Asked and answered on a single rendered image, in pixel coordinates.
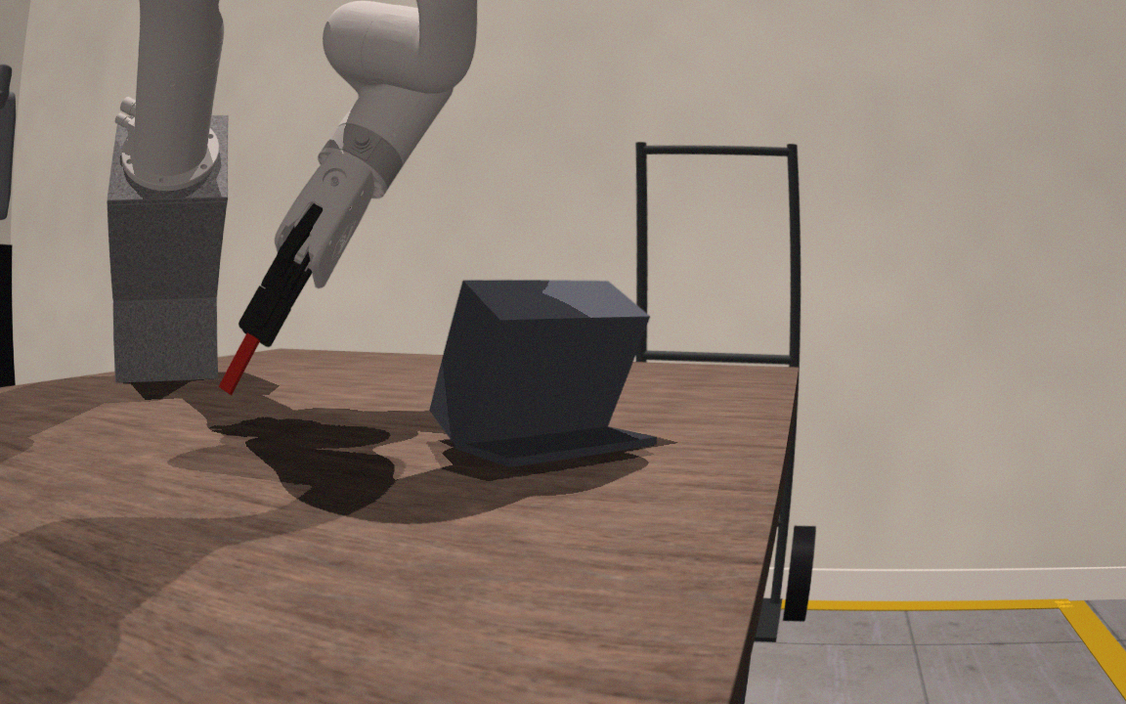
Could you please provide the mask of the red rectangular peg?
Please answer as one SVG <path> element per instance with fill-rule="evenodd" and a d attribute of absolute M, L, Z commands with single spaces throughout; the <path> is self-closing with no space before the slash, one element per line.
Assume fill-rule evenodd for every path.
<path fill-rule="evenodd" d="M 256 339 L 253 335 L 247 333 L 244 340 L 238 347 L 236 356 L 233 358 L 231 366 L 227 368 L 227 372 L 218 386 L 224 389 L 229 395 L 233 395 L 233 392 L 236 391 L 238 380 L 241 378 L 242 374 L 244 374 L 247 364 L 249 364 L 250 358 L 253 357 L 256 346 L 258 346 L 259 342 L 260 340 Z"/>

